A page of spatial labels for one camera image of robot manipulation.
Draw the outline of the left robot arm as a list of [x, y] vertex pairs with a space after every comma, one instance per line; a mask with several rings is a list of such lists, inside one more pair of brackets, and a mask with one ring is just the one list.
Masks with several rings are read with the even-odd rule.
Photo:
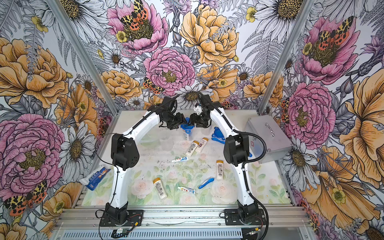
[[177, 96], [166, 97], [159, 105], [151, 106], [146, 114], [122, 134], [111, 138], [111, 159], [114, 166], [114, 183], [109, 202], [105, 206], [101, 225], [123, 226], [128, 213], [128, 169], [133, 168], [140, 159], [137, 143], [158, 124], [166, 124], [170, 130], [186, 123], [183, 114], [177, 113]]

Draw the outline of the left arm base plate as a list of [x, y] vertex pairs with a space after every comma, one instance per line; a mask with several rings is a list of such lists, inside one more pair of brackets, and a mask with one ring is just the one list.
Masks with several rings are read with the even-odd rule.
[[107, 212], [101, 217], [101, 227], [139, 227], [144, 216], [143, 210], [123, 210], [119, 213]]

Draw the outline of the white bottle yellow cap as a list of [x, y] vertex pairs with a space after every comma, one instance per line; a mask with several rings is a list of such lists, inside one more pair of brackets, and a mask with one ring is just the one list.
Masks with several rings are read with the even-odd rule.
[[198, 146], [199, 146], [199, 142], [193, 141], [191, 143], [191, 145], [189, 146], [187, 152], [186, 152], [186, 156], [187, 157], [191, 157], [192, 154], [195, 152], [195, 150], [197, 149]]
[[196, 148], [196, 152], [201, 153], [204, 147], [207, 145], [208, 141], [209, 141], [208, 138], [202, 138], [198, 144], [198, 147]]
[[222, 160], [216, 161], [216, 179], [217, 180], [224, 179], [224, 162]]

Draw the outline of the blue lid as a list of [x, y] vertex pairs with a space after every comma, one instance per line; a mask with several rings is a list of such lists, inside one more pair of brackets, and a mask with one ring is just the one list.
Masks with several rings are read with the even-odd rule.
[[218, 139], [226, 140], [226, 138], [224, 137], [224, 135], [221, 132], [219, 127], [214, 127], [214, 133], [212, 134], [211, 138], [218, 138]]
[[182, 129], [186, 134], [191, 134], [191, 133], [192, 133], [192, 130], [195, 128], [194, 125], [189, 125], [189, 124], [188, 124], [189, 120], [190, 120], [190, 118], [187, 117], [187, 118], [186, 118], [187, 123], [181, 125], [181, 129]]

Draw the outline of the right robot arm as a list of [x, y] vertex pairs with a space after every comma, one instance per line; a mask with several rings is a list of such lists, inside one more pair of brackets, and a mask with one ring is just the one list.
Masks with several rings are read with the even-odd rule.
[[236, 179], [239, 218], [242, 223], [248, 224], [259, 213], [258, 203], [249, 186], [249, 137], [235, 127], [220, 103], [212, 102], [208, 95], [199, 94], [194, 111], [190, 116], [189, 125], [207, 128], [214, 122], [225, 137], [224, 158], [231, 165]]

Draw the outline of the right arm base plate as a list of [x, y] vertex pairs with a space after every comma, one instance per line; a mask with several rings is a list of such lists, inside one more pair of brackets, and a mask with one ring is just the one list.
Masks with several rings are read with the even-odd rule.
[[259, 210], [259, 215], [252, 217], [241, 217], [237, 209], [224, 209], [224, 220], [226, 226], [265, 226], [267, 224], [266, 215], [263, 210]]

